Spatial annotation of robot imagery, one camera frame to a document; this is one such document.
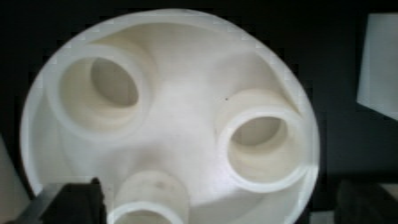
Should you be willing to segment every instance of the white plastic part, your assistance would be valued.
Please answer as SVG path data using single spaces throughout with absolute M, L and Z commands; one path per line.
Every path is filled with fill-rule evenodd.
M 20 186 L 0 136 L 0 223 L 12 221 L 28 205 L 28 195 Z
M 228 98 L 216 120 L 218 150 L 243 189 L 271 192 L 303 175 L 305 125 L 285 99 L 250 89 Z
M 125 179 L 113 203 L 108 224 L 188 223 L 188 193 L 173 177 L 157 171 Z
M 106 81 L 118 75 L 127 79 L 116 80 L 129 80 L 136 87 L 136 104 L 125 107 L 115 104 L 131 102 L 120 96 L 131 96 L 132 91 L 122 94 L 116 81 Z M 95 89 L 74 89 L 67 82 Z M 255 93 L 243 102 L 241 93 Z M 260 120 L 269 116 L 276 121 Z M 275 138 L 282 147 L 260 146 L 259 160 L 269 163 L 253 167 L 259 179 L 230 169 L 223 144 L 235 141 L 232 133 L 246 129 L 237 124 L 250 124 L 253 117 L 260 117 L 267 135 L 275 123 L 285 126 Z M 260 135 L 250 137 L 243 142 L 260 140 Z M 275 148 L 269 154 L 262 153 L 266 148 Z M 191 10 L 156 10 L 120 16 L 77 34 L 44 65 L 29 89 L 20 150 L 35 193 L 47 183 L 84 182 L 97 177 L 111 212 L 125 180 L 141 170 L 156 170 L 188 192 L 188 220 L 170 204 L 163 205 L 184 223 L 294 222 L 317 175 L 312 110 L 283 63 L 227 21 Z M 251 161 L 237 167 L 246 168 Z M 129 196 L 118 197 L 134 202 Z
M 356 102 L 398 120 L 398 13 L 369 14 Z

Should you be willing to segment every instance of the cylindrical opening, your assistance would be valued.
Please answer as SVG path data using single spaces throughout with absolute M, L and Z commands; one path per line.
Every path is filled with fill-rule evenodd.
M 161 214 L 140 210 L 125 213 L 115 220 L 115 224 L 172 224 Z
M 259 184 L 278 181 L 298 167 L 299 148 L 289 122 L 275 116 L 248 119 L 227 144 L 228 164 L 239 177 Z
M 90 80 L 102 98 L 116 106 L 131 106 L 138 101 L 134 82 L 120 66 L 102 58 L 92 63 Z
M 127 125 L 140 98 L 122 66 L 102 58 L 79 59 L 63 71 L 58 89 L 74 124 L 86 131 L 111 133 Z
M 246 147 L 264 143 L 275 136 L 282 121 L 275 117 L 259 117 L 244 122 L 232 134 L 232 141 Z

